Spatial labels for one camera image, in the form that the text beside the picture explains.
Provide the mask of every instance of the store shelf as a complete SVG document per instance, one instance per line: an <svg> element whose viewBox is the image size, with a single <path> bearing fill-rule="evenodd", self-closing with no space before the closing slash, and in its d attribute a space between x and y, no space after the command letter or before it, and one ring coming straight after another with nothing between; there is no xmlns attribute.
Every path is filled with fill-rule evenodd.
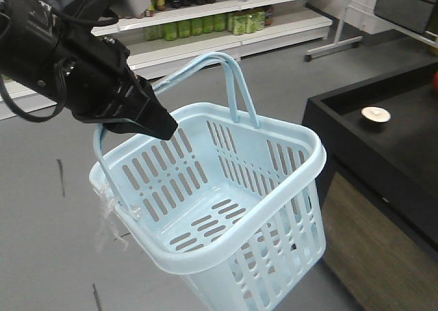
<svg viewBox="0 0 438 311"><path fill-rule="evenodd" d="M274 16L273 25L254 34L241 35L239 39L243 45L250 45L277 37L291 36L318 28L330 27L331 24L331 19L307 8L301 8L294 11L294 13L277 14Z"/></svg>
<svg viewBox="0 0 438 311"><path fill-rule="evenodd" d="M257 8L259 6L285 3L289 1L299 0L218 0L213 4L205 4L201 6L193 5L187 8L179 8L176 10L167 9L163 12L156 12L151 18L122 19L116 25L111 25L109 27L96 27L92 30L92 32L96 36L116 34L118 32L148 27L151 25L160 25L163 23L187 20L200 16L234 12L249 8Z"/></svg>
<svg viewBox="0 0 438 311"><path fill-rule="evenodd" d="M6 82L5 85L14 102L26 112L43 109L55 104L52 100L47 99L16 82L9 81ZM7 105L3 102L3 99L0 97L0 120L12 116L14 116L14 114L9 110Z"/></svg>
<svg viewBox="0 0 438 311"><path fill-rule="evenodd" d="M293 45L298 42L324 38L329 32L332 21L325 16L300 8L292 14L279 14L274 24L254 34L234 36L229 32L213 32L200 36L178 39L172 42L154 40L128 45L131 56L128 64L132 70L146 78L163 74L155 67L166 65L167 74L193 57L210 51L226 51L235 58L259 53L270 49Z"/></svg>

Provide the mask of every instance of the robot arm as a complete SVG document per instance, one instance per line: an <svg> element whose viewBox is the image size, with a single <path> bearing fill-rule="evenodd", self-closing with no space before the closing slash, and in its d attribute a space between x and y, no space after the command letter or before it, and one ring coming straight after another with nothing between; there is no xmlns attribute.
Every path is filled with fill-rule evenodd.
<svg viewBox="0 0 438 311"><path fill-rule="evenodd" d="M168 140L177 123L147 80L129 69L129 50L91 34L95 26L116 23L116 13L135 16L148 6L149 0L74 0L59 11L37 0L0 0L0 72L57 107L48 117L26 114L1 81L3 100L30 121L48 120L66 107L84 123Z"/></svg>

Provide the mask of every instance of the tea light candle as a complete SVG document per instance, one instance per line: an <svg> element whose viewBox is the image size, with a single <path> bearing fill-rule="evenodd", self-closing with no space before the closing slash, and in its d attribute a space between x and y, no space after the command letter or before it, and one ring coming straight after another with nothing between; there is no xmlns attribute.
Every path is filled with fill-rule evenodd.
<svg viewBox="0 0 438 311"><path fill-rule="evenodd" d="M366 119L375 123L386 123L391 119L391 114L383 108L366 107L361 113Z"/></svg>

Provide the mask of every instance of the green bottle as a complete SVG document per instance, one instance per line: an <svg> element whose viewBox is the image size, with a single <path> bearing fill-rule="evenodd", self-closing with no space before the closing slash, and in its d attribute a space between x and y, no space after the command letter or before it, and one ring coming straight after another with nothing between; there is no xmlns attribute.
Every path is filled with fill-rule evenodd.
<svg viewBox="0 0 438 311"><path fill-rule="evenodd" d="M190 20L178 21L178 37L190 37Z"/></svg>
<svg viewBox="0 0 438 311"><path fill-rule="evenodd" d="M144 39L146 40L155 40L157 39L157 28L152 25L150 27L144 28Z"/></svg>
<svg viewBox="0 0 438 311"><path fill-rule="evenodd" d="M164 39L171 41L178 38L178 26L176 22L164 23Z"/></svg>
<svg viewBox="0 0 438 311"><path fill-rule="evenodd" d="M164 25L157 25L157 38L163 39L164 38Z"/></svg>
<svg viewBox="0 0 438 311"><path fill-rule="evenodd" d="M266 17L266 13L263 10L263 8L257 8L257 18L259 20L257 30L262 30L265 28L265 17Z"/></svg>
<svg viewBox="0 0 438 311"><path fill-rule="evenodd" d="M214 15L214 31L215 32L223 32L225 30L225 26L227 25L227 16L225 13L215 14Z"/></svg>
<svg viewBox="0 0 438 311"><path fill-rule="evenodd" d="M233 27L234 27L234 12L229 12L227 13L227 30L229 32L233 32Z"/></svg>
<svg viewBox="0 0 438 311"><path fill-rule="evenodd" d="M259 16L253 10L249 10L246 13L246 33L252 34L257 31L259 26Z"/></svg>
<svg viewBox="0 0 438 311"><path fill-rule="evenodd" d="M246 32L246 15L243 12L236 12L233 17L233 35L239 36Z"/></svg>
<svg viewBox="0 0 438 311"><path fill-rule="evenodd" d="M203 33L203 18L193 18L191 20L192 36L201 35Z"/></svg>
<svg viewBox="0 0 438 311"><path fill-rule="evenodd" d="M212 15L203 16L203 33L208 34L214 31L214 17Z"/></svg>

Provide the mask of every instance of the white wall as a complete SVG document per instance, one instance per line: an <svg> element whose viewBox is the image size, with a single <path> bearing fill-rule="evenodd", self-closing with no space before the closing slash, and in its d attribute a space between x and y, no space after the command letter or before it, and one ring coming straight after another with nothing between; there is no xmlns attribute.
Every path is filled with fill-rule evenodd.
<svg viewBox="0 0 438 311"><path fill-rule="evenodd" d="M358 1L372 8L374 8L374 6L376 5L376 0L355 1ZM342 9L346 6L347 2L348 0L310 0L309 4L332 16L340 18L342 14ZM346 22L354 25L359 29L362 29L369 34L377 34L379 32L384 32L391 29L389 25L382 23L382 21L351 9L348 10Z"/></svg>

